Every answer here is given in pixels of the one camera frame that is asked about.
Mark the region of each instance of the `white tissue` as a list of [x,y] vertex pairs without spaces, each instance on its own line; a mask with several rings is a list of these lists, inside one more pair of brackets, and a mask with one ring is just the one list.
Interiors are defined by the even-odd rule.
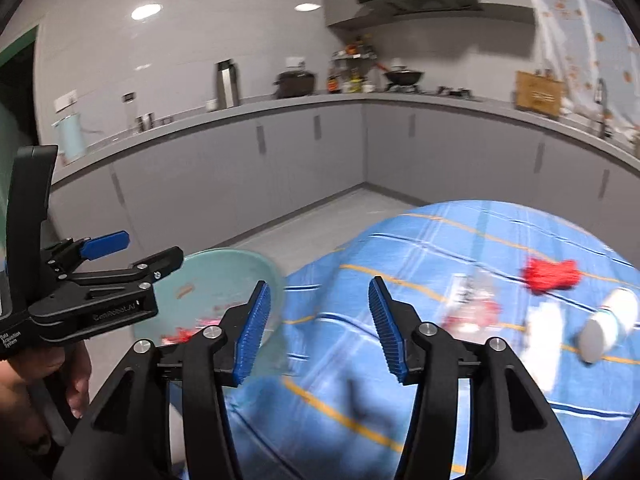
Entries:
[[525,349],[522,364],[543,393],[549,394],[556,384],[562,351],[564,319],[557,302],[545,301],[529,307]]

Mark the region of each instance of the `black cooking pot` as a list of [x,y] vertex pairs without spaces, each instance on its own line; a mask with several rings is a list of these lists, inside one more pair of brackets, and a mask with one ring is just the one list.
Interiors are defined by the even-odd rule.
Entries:
[[391,81],[394,85],[400,86],[413,86],[422,77],[424,72],[418,72],[417,70],[390,70],[389,72],[385,72],[385,76],[389,81]]

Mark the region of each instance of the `red crumpled object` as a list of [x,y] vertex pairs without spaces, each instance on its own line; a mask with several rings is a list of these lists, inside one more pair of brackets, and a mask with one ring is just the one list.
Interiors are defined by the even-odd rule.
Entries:
[[555,288],[571,288],[580,282],[580,271],[575,260],[552,263],[530,258],[522,271],[522,277],[534,294],[542,294]]

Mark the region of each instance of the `white cup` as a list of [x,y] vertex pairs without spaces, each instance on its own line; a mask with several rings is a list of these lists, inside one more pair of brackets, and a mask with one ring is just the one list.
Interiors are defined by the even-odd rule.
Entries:
[[582,359],[598,361],[633,330],[637,318],[638,297],[628,288],[612,290],[578,336]]

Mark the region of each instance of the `kitchen counter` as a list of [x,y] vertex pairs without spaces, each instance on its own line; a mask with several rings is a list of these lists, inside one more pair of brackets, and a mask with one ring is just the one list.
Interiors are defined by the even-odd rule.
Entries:
[[119,153],[131,150],[140,144],[160,139],[163,136],[176,134],[177,132],[188,133],[192,128],[202,127],[205,124],[214,125],[218,121],[241,120],[243,117],[251,117],[257,114],[273,113],[284,108],[309,107],[324,104],[335,104],[336,102],[391,102],[405,103],[412,105],[435,105],[440,107],[459,108],[471,110],[483,114],[491,114],[503,118],[508,118],[523,123],[553,130],[572,139],[584,142],[610,156],[619,159],[624,164],[637,171],[640,171],[640,160],[635,158],[625,150],[614,146],[610,142],[601,140],[598,137],[588,134],[573,126],[562,124],[562,122],[546,118],[535,113],[523,112],[513,108],[513,105],[494,100],[483,100],[481,102],[461,100],[455,98],[429,96],[424,94],[401,94],[390,92],[376,92],[369,94],[318,94],[313,96],[289,98],[289,99],[268,99],[250,104],[243,104],[238,107],[228,108],[215,112],[203,112],[194,116],[175,121],[165,126],[158,126],[141,134],[121,133],[100,142],[98,150],[90,151],[87,155],[72,162],[67,166],[57,169],[53,174],[53,184],[57,184],[73,176],[77,171],[85,170],[92,164],[96,164],[107,158],[118,156]]
[[53,183],[49,211],[62,237],[130,234],[127,250],[86,269],[172,245],[186,254],[223,245],[364,184],[415,203],[547,211],[640,267],[640,161],[500,102],[393,93],[264,100],[105,139]]

